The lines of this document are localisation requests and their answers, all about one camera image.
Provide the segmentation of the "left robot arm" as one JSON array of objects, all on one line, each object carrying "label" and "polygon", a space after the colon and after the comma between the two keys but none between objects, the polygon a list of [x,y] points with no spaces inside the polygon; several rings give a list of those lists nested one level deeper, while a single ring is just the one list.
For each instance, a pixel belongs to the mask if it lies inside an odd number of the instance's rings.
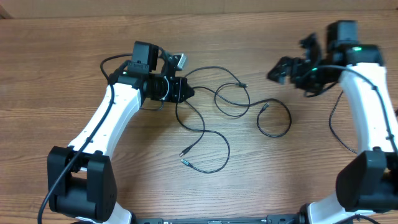
[{"label": "left robot arm", "polygon": [[83,223],[134,223],[135,215],[117,202],[111,165],[116,145],[147,98],[182,103],[195,92],[186,78],[176,76],[187,64],[185,54],[137,41],[125,57],[113,73],[105,75],[105,96],[85,128],[67,147],[55,146],[49,152],[49,190],[38,223],[46,207]]}]

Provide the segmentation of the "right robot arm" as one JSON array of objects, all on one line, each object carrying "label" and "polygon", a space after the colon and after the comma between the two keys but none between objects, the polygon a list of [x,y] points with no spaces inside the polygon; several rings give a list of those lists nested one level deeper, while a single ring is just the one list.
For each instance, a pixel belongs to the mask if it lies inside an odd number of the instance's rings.
[{"label": "right robot arm", "polygon": [[346,95],[358,139],[356,157],[337,175],[334,192],[304,205],[287,223],[352,223],[397,209],[397,117],[387,89],[379,47],[362,44],[356,21],[326,30],[326,51],[315,34],[300,41],[304,58],[282,57],[268,79],[286,78],[308,98],[334,85]]}]

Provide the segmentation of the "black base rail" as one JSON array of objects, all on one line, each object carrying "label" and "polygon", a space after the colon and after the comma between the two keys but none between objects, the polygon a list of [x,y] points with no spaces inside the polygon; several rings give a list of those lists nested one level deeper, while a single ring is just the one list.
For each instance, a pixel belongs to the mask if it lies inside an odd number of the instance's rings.
[{"label": "black base rail", "polygon": [[136,218],[132,224],[308,224],[308,218],[301,214],[267,215],[260,218]]}]

